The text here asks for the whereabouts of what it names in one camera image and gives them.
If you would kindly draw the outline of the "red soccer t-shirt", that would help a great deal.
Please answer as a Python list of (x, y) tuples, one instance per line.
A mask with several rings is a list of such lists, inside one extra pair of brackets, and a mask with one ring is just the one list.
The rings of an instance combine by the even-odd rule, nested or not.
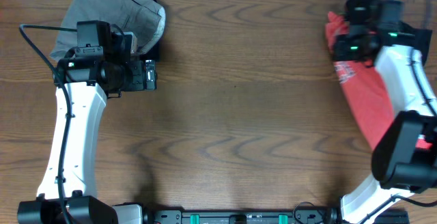
[[(349, 33), (349, 26), (342, 15), (329, 12), (327, 17), (325, 36), (329, 51), (333, 53), (336, 37)], [(401, 25), (404, 33), (419, 33), (420, 41), (424, 41), (420, 43), (421, 46), (429, 49), (432, 30), (416, 29), (406, 23)], [(370, 148), (374, 150), (395, 118), (385, 85), (374, 67), (368, 68), (355, 61), (335, 61), (333, 65), (354, 119)], [(436, 119), (433, 132), (435, 135), (427, 138), (430, 140), (418, 139), (416, 147), (432, 147), (428, 142), (436, 141)]]

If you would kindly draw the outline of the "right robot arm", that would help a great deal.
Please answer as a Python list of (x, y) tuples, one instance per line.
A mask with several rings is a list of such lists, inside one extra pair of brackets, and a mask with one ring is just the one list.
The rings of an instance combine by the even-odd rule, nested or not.
[(423, 70), (432, 32), (393, 0), (349, 1), (326, 28), (343, 91), (372, 148), (371, 174), (340, 201), (344, 223), (375, 223), (436, 187), (436, 95)]

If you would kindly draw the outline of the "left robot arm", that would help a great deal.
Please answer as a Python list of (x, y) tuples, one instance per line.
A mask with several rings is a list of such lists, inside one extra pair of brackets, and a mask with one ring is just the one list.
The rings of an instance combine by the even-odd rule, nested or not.
[(77, 43), (48, 63), (57, 99), (55, 132), (36, 198), (18, 205), (19, 223), (153, 223), (142, 204), (110, 206), (97, 198), (95, 157), (102, 115), (111, 98), (156, 89), (156, 62), (137, 53), (134, 33), (88, 20)]

